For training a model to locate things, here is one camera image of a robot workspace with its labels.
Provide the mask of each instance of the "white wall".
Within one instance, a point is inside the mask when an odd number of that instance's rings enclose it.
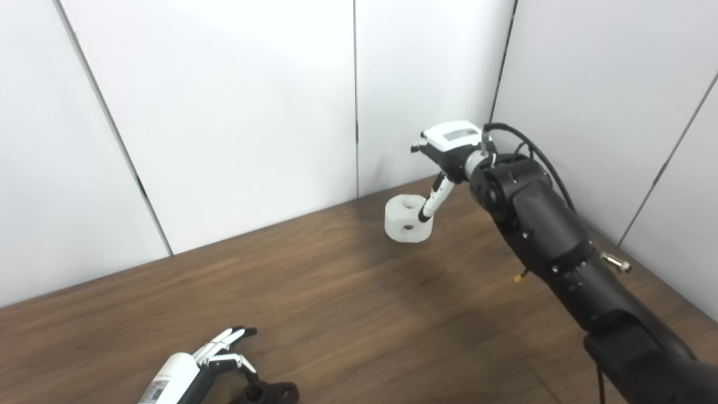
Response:
[[[506,0],[357,0],[359,195],[439,172],[409,153],[446,121],[488,121],[513,11]]]
[[[536,141],[614,242],[718,68],[717,15],[707,0],[518,2],[493,120]]]
[[[717,148],[718,91],[714,88],[623,248],[718,321]]]
[[[0,306],[167,256],[51,1],[0,1]]]
[[[65,0],[174,252],[356,197],[352,0]]]

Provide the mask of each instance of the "wooden table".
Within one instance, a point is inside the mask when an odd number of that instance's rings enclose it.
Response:
[[[426,242],[384,234],[384,203],[430,183],[0,309],[0,402],[136,403],[170,354],[244,325],[259,334],[238,351],[301,403],[596,403],[583,332],[535,277],[513,282],[522,268],[465,186]],[[640,266],[620,279],[718,364],[718,325]],[[244,383],[223,375],[205,403]]]

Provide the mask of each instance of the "label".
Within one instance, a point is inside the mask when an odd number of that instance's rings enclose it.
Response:
[[[153,380],[147,390],[144,391],[138,404],[157,404],[159,396],[162,395],[162,392],[167,387],[167,383],[169,383],[169,380]]]

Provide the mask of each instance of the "wall seam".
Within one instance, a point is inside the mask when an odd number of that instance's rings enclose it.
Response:
[[[656,185],[658,185],[658,181],[661,179],[661,177],[663,176],[663,173],[666,171],[666,168],[668,167],[668,164],[671,162],[673,155],[676,154],[676,151],[678,150],[679,146],[681,145],[681,142],[683,142],[683,139],[684,139],[684,137],[686,137],[686,134],[690,130],[691,125],[693,125],[693,121],[696,119],[696,116],[698,116],[698,113],[701,111],[701,108],[703,108],[703,104],[706,102],[708,95],[713,90],[716,80],[718,80],[718,72],[716,72],[716,74],[713,76],[713,80],[711,80],[711,83],[708,85],[708,89],[703,94],[701,101],[698,103],[698,106],[696,107],[695,111],[693,111],[691,118],[688,120],[688,124],[683,129],[683,132],[681,133],[681,136],[678,138],[678,141],[676,142],[676,144],[673,146],[673,149],[671,150],[671,154],[668,155],[668,158],[662,164],[661,168],[658,170],[658,174],[656,174],[656,178],[654,178],[653,183],[651,183],[651,188],[648,189],[648,192],[646,193],[645,197],[643,198],[643,201],[641,201],[640,205],[638,206],[638,210],[635,212],[635,215],[633,215],[633,218],[628,223],[628,226],[626,227],[626,230],[623,232],[623,235],[618,240],[619,247],[621,247],[621,244],[623,244],[623,241],[625,240],[626,236],[628,235],[628,232],[631,230],[631,227],[633,227],[633,224],[635,223],[636,219],[638,219],[638,215],[640,215],[640,212],[643,210],[645,203],[648,202],[648,198],[651,196],[651,194],[653,193],[653,190],[656,188]]]
[[[135,165],[132,162],[132,159],[130,158],[129,153],[127,152],[127,147],[125,146],[125,142],[122,140],[122,136],[120,135],[120,131],[117,128],[115,119],[112,117],[112,113],[110,112],[107,102],[105,101],[105,97],[102,94],[102,91],[100,90],[100,86],[98,85],[97,80],[95,79],[95,75],[94,75],[92,69],[90,68],[90,64],[87,60],[87,57],[85,56],[85,53],[83,52],[83,49],[80,46],[80,41],[78,40],[78,37],[75,34],[75,30],[73,29],[73,26],[71,25],[70,20],[67,17],[67,13],[65,12],[65,7],[62,5],[62,2],[60,0],[52,0],[52,3],[55,5],[55,9],[57,10],[60,20],[62,21],[62,25],[65,27],[65,31],[67,32],[67,35],[70,38],[70,42],[73,44],[73,48],[75,49],[75,54],[78,56],[80,64],[82,65],[83,70],[85,71],[85,75],[87,76],[88,80],[90,81],[90,87],[93,89],[93,92],[95,93],[95,97],[97,98],[98,103],[100,104],[100,108],[102,109],[103,115],[105,116],[105,119],[107,120],[108,125],[110,126],[110,130],[112,131],[112,133],[115,137],[115,140],[117,141],[117,145],[120,148],[120,151],[121,151],[123,157],[125,158],[125,161],[127,162],[127,166],[130,170],[130,173],[132,174],[132,177],[135,180],[135,185],[137,186],[137,189],[138,189],[140,195],[144,199],[145,206],[147,207],[147,210],[149,211],[149,214],[152,217],[152,221],[154,222],[154,225],[157,228],[160,239],[162,239],[162,244],[164,244],[164,248],[166,249],[167,254],[169,256],[172,256],[172,255],[174,255],[174,252],[172,251],[172,247],[169,245],[169,241],[167,240],[167,235],[164,233],[162,225],[159,223],[159,219],[157,218],[157,213],[155,212],[154,207],[152,206],[152,203],[150,202],[149,197],[147,196],[147,193],[144,190],[142,181],[140,180],[139,175],[137,173],[137,169],[135,168]]]

